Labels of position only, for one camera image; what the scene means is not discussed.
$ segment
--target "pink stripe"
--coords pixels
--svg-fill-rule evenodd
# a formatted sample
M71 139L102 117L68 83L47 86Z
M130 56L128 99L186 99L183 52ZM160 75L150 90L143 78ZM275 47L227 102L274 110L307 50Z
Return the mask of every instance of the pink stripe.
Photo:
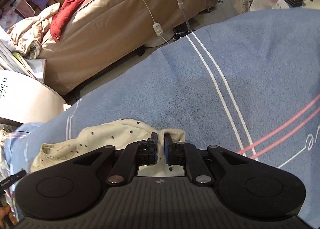
M300 112L298 112L295 116L293 116L291 119L289 119L288 121L286 121L283 125L281 125L279 128L273 130L272 132L270 132L268 135L264 136L263 138L257 140L256 142L252 143L250 146L245 147L243 150L238 151L238 154L242 154L248 150L251 150L252 148L254 148L255 146L259 145L260 143L263 143L264 141L266 141L267 139L269 139L270 137L272 137L273 135L277 134L279 131L282 131L284 128L286 128L288 125L290 125L291 123L293 123L297 118L299 118L302 114L304 114L311 106L313 106L316 101L318 101L320 98L320 94L316 96L315 99L313 99L310 103L308 103Z
M255 159L262 154L266 153L267 151L271 150L275 146L279 145L280 143L284 142L287 138L295 134L300 128L302 128L307 122L309 122L313 117L315 117L320 112L320 107L317 108L307 119L305 119L302 123L300 123L297 127L295 127L293 130L291 130L289 133L287 133L285 136L283 136L281 139L277 140L270 146L264 148L262 151L257 152L256 154L252 155L250 158Z

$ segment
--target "star logo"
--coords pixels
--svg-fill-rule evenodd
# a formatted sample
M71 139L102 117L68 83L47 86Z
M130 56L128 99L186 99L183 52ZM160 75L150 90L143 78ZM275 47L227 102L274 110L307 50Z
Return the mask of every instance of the star logo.
M159 180L157 180L156 181L158 184L162 184L162 183L164 183L165 181L163 180L163 179L159 179Z

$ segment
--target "cream cloth with black dots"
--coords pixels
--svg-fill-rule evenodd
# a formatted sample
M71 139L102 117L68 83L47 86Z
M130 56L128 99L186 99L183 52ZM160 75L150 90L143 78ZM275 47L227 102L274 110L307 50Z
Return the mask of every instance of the cream cloth with black dots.
M180 129L157 131L146 123L133 119L121 119L83 129L76 139L56 144L42 144L40 153L34 159L31 172L48 168L78 157L105 145L114 145L117 150L128 144L150 138L152 132L159 135L158 152L163 155L164 134L170 133L174 142L185 142L185 132Z

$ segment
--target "massage bed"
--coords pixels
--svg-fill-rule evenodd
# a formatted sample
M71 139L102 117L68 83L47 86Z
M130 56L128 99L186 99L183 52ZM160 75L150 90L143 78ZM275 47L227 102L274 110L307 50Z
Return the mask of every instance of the massage bed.
M145 0L164 31L184 22L177 0ZM183 0L188 19L217 0ZM45 84L65 95L80 83L156 37L143 0L85 0L59 42L48 32L40 58L46 59Z
M55 119L20 127L5 146L11 173L30 171L42 143L130 118L182 129L199 149L220 145L295 174L307 190L299 216L318 228L319 16L307 9L251 12L159 48Z

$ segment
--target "ribbed black surface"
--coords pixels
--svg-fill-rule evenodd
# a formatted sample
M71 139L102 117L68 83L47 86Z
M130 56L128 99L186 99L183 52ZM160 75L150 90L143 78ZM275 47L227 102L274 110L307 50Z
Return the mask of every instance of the ribbed black surface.
M243 218L224 207L211 188L186 177L135 177L109 189L87 213L63 221L25 218L17 229L295 229L309 228L297 217L279 222Z

